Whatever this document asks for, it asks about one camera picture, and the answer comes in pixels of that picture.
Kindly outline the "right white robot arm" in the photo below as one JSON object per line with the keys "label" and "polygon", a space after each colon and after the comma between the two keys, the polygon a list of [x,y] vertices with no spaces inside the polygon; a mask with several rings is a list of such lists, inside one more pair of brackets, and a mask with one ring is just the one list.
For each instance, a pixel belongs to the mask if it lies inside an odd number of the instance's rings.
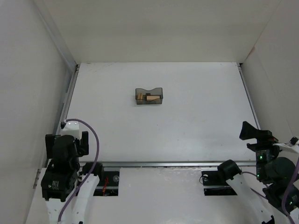
{"label": "right white robot arm", "polygon": [[[239,138],[256,139],[255,144],[247,144],[247,148],[256,155],[256,179],[266,185],[263,193],[268,203],[286,215],[291,224],[294,223],[291,212],[299,206],[299,190],[294,185],[299,179],[299,165],[280,157],[279,153],[289,151],[298,154],[299,139],[292,137],[288,143],[280,143],[271,131],[256,129],[247,121],[242,124]],[[246,183],[243,172],[233,160],[223,162],[217,169],[220,179],[235,191],[259,224],[276,223],[273,214]]]}

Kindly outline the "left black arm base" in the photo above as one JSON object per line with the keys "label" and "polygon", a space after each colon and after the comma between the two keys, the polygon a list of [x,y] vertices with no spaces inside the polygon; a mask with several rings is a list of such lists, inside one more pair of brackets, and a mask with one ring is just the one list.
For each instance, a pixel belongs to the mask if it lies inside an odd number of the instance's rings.
{"label": "left black arm base", "polygon": [[119,194],[119,171],[104,171],[103,178],[97,185],[94,196],[118,196]]}

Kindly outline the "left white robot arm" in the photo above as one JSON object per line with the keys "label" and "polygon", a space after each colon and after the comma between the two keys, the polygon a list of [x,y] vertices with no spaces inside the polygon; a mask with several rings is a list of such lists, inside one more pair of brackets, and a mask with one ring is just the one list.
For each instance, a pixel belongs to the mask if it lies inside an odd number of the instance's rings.
{"label": "left white robot arm", "polygon": [[79,164],[89,154],[89,134],[78,139],[72,135],[45,136],[50,160],[41,180],[49,223],[86,224],[91,200],[100,182],[102,165],[98,162]]}

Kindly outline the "light wood cylinder block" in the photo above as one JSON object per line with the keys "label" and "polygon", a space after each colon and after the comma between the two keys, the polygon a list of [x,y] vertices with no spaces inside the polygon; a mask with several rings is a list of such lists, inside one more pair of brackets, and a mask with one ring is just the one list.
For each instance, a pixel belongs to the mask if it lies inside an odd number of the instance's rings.
{"label": "light wood cylinder block", "polygon": [[143,94],[142,93],[138,93],[137,100],[142,100],[142,99],[143,99]]}

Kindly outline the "smoky transparent plastic bin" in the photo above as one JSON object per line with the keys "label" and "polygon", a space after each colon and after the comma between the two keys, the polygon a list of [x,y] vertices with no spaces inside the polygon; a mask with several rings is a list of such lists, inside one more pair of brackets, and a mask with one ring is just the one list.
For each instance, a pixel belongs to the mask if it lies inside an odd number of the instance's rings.
{"label": "smoky transparent plastic bin", "polygon": [[142,88],[135,89],[135,100],[137,105],[161,105],[163,103],[162,87],[146,90]]}

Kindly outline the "light wood rectangular block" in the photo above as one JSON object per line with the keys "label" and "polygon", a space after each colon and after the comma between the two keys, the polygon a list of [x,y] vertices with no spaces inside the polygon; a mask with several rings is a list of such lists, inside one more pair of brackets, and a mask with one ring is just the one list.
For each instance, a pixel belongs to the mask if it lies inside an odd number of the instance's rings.
{"label": "light wood rectangular block", "polygon": [[151,95],[151,96],[146,96],[147,101],[154,101],[154,100],[159,100],[161,97],[159,95]]}

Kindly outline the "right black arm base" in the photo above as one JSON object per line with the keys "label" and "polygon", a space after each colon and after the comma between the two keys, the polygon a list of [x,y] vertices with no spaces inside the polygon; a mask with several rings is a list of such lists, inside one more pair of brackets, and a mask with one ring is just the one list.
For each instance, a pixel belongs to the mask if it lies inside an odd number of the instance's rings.
{"label": "right black arm base", "polygon": [[205,196],[236,196],[236,192],[223,181],[216,170],[203,170],[199,182]]}

